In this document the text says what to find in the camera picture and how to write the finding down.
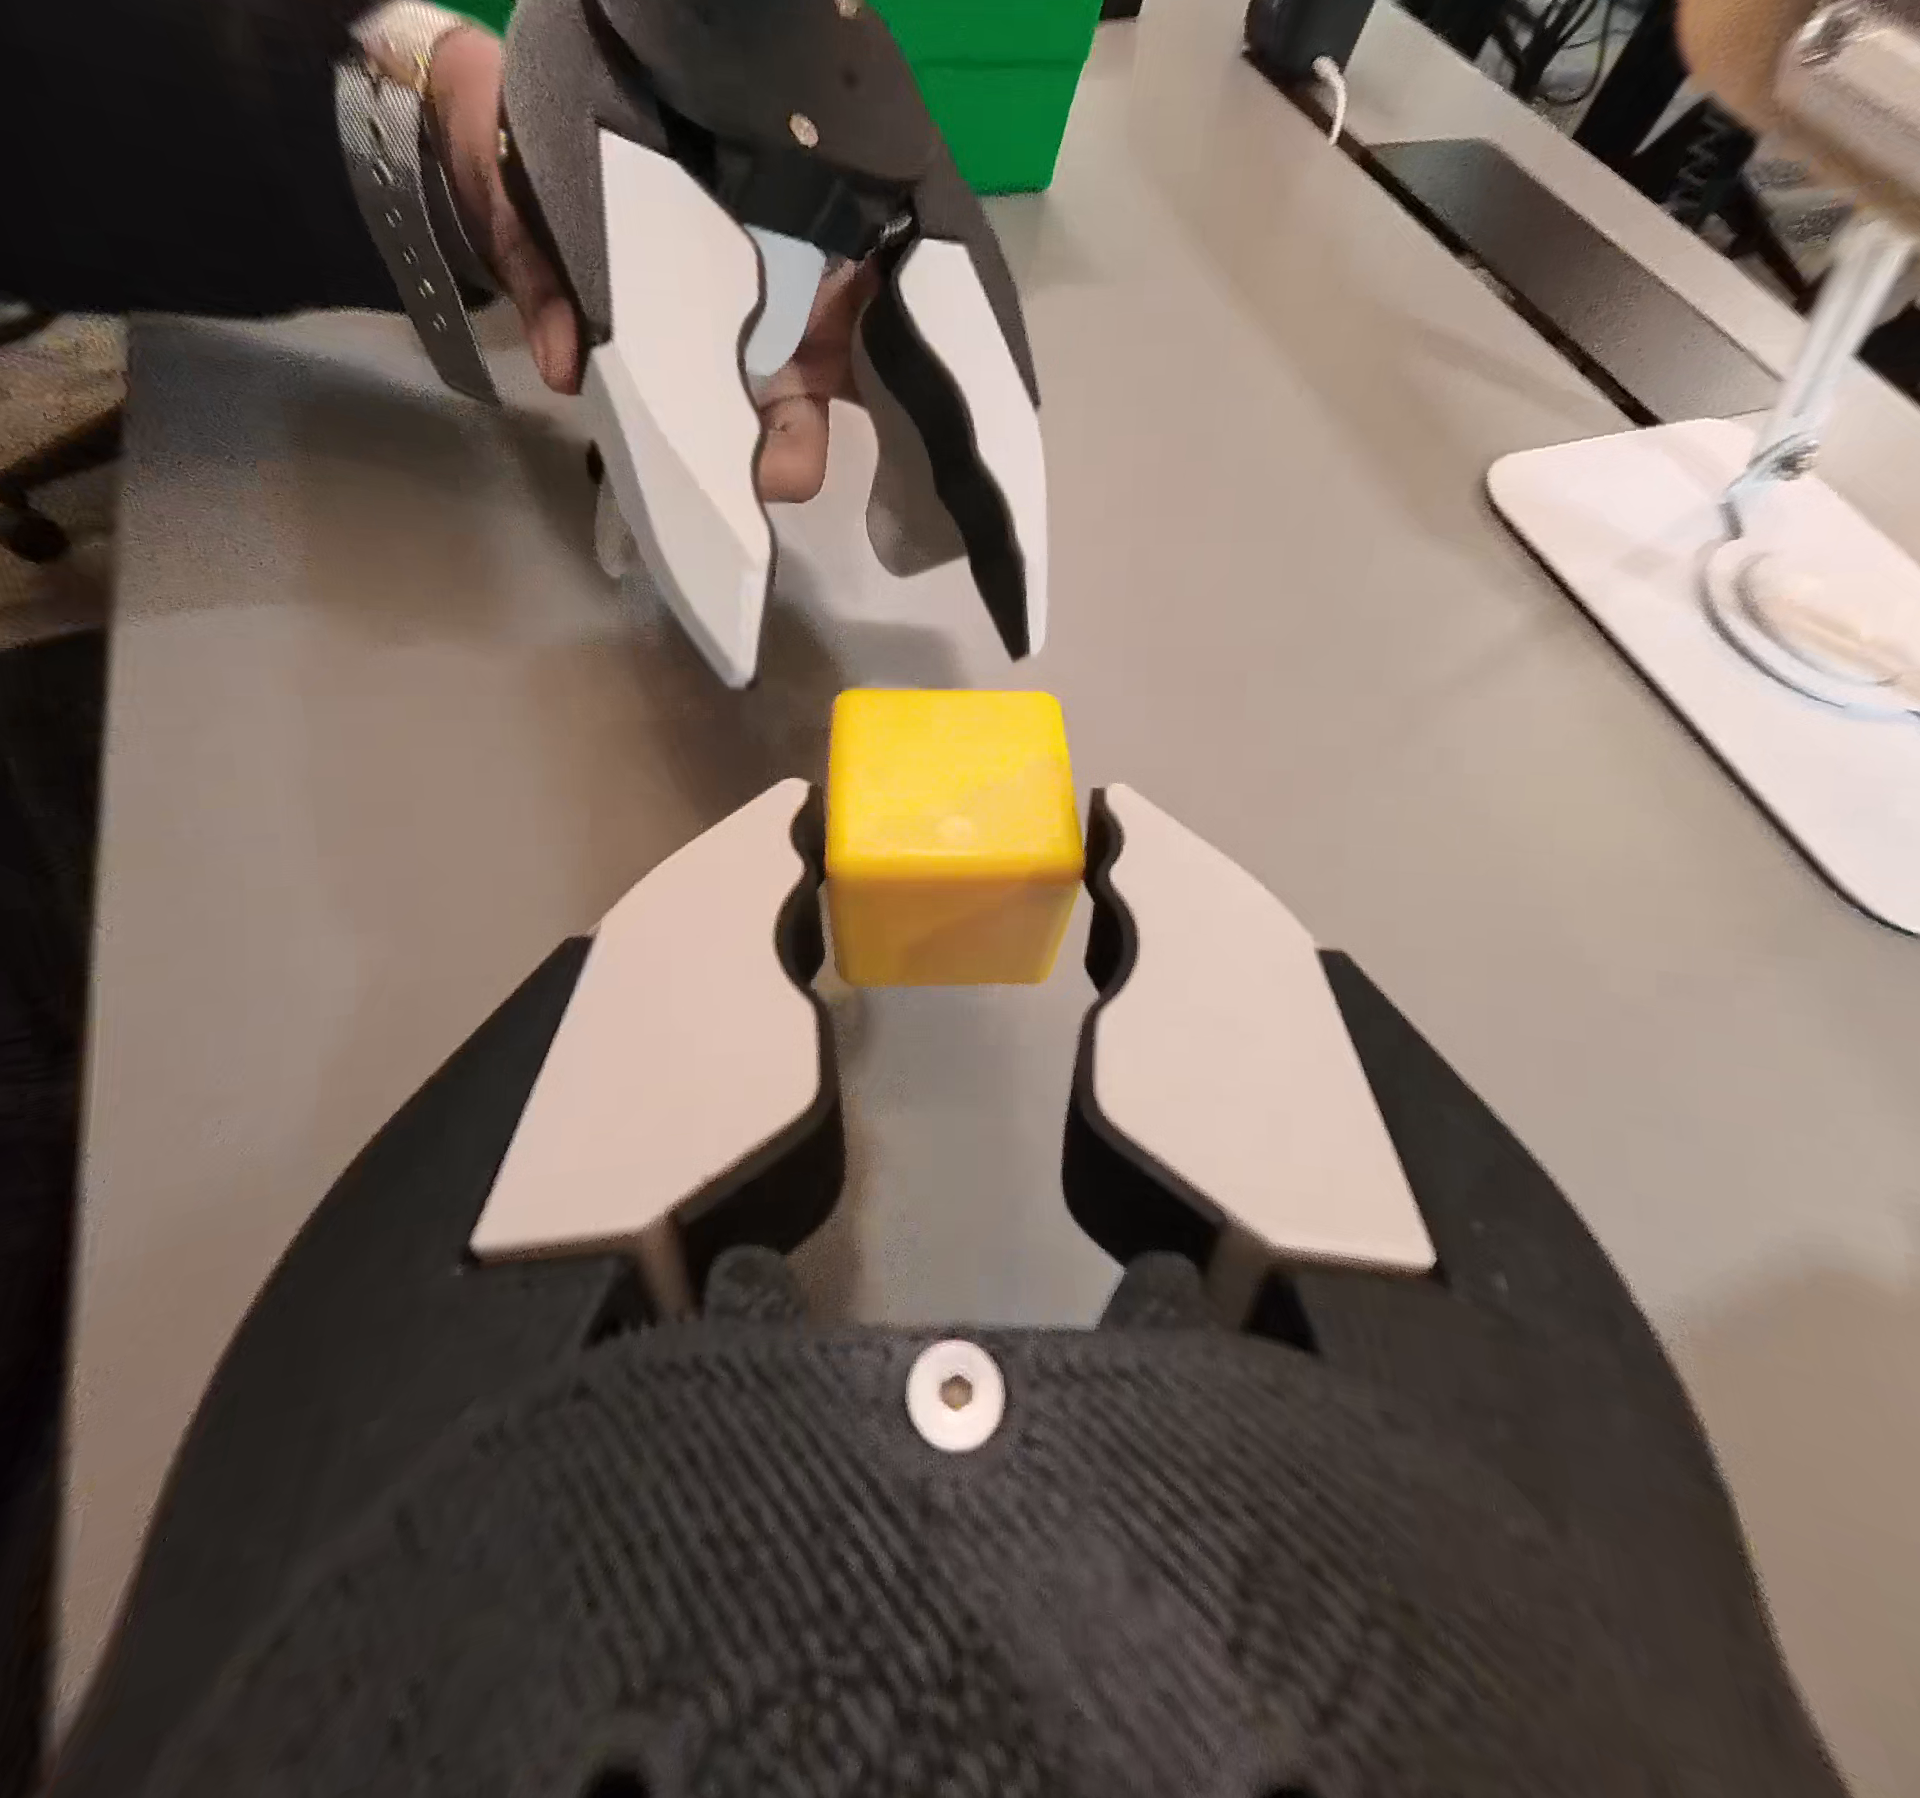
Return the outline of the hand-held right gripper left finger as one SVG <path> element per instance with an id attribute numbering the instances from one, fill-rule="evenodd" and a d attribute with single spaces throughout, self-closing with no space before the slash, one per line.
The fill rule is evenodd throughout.
<path id="1" fill-rule="evenodd" d="M 600 916 L 467 1234 L 476 1262 L 618 1253 L 657 1310 L 697 1310 L 694 1216 L 827 1100 L 814 975 L 779 946 L 814 892 L 816 798 L 779 780 Z"/>

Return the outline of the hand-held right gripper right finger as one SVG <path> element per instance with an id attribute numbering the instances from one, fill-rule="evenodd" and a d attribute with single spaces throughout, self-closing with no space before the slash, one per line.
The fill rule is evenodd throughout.
<path id="1" fill-rule="evenodd" d="M 1428 1221 L 1308 925 L 1138 789 L 1093 792 L 1093 1001 L 1062 1189 L 1121 1265 L 1192 1264 L 1231 1327 L 1284 1273 L 1418 1282 Z"/>

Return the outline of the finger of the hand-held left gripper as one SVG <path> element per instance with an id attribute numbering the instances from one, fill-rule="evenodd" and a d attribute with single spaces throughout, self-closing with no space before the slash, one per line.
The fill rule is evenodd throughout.
<path id="1" fill-rule="evenodd" d="M 965 562 L 1006 656 L 1031 658 L 1048 628 L 1041 415 L 967 246 L 916 238 L 884 261 L 854 373 L 878 433 L 884 568 Z"/>
<path id="2" fill-rule="evenodd" d="M 612 322 L 589 356 L 585 410 L 600 497 L 715 678 L 749 688 L 774 586 L 745 365 L 760 256 L 669 156 L 614 131 L 597 151 Z"/>

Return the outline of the yellow cube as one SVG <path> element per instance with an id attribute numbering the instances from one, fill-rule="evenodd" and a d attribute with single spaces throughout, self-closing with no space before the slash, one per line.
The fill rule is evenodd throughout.
<path id="1" fill-rule="evenodd" d="M 1049 979 L 1084 873 L 1059 702 L 852 688 L 832 709 L 827 915 L 848 985 Z"/>

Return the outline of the person's left forearm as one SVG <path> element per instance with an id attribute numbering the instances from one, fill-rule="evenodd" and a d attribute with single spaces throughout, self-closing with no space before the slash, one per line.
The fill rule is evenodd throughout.
<path id="1" fill-rule="evenodd" d="M 400 0 L 3 0 L 3 296 L 60 314 L 398 310 L 334 81 Z"/>

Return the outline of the grey desk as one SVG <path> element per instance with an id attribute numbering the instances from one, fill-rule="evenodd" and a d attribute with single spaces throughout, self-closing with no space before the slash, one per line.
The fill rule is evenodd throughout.
<path id="1" fill-rule="evenodd" d="M 54 1728 L 204 1385 L 374 1132 L 845 684 L 1032 686 L 1348 952 L 1552 1172 L 1685 1378 L 1859 1793 L 1916 1793 L 1916 940 L 1853 910 L 1498 524 L 1616 407 L 1239 58 L 1097 37 L 999 201 L 1049 630 L 894 580 L 856 415 L 760 684 L 592 562 L 577 420 L 389 317 L 141 322 L 117 512 Z"/>

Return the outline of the person's left hand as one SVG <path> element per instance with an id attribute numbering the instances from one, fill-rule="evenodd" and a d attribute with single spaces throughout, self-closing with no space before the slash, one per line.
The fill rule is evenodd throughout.
<path id="1" fill-rule="evenodd" d="M 502 175 L 502 47 L 492 33 L 460 24 L 428 53 L 426 104 L 467 237 L 511 299 L 541 380 L 577 394 L 585 377 L 579 325 L 562 276 L 516 211 Z M 829 410 L 852 401 L 852 337 L 878 291 L 864 266 L 829 268 L 788 363 L 752 388 L 760 417 L 756 485 L 770 503 L 806 503 L 829 465 Z"/>

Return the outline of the grey table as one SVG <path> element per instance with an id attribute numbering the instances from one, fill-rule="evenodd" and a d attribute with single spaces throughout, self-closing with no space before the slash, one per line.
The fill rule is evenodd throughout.
<path id="1" fill-rule="evenodd" d="M 1757 415 L 1786 393 L 1697 306 L 1497 143 L 1481 137 L 1381 143 L 1336 131 L 1346 83 L 1326 60 L 1308 83 L 1274 88 L 1634 424 Z"/>

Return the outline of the white board stand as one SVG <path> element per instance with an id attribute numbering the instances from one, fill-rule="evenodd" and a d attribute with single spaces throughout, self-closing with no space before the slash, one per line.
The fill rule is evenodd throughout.
<path id="1" fill-rule="evenodd" d="M 1918 570 L 1816 461 L 1916 266 L 1918 0 L 1816 0 L 1774 79 L 1856 209 L 1757 434 L 1656 424 L 1500 457 L 1507 528 L 1864 915 L 1918 929 Z"/>

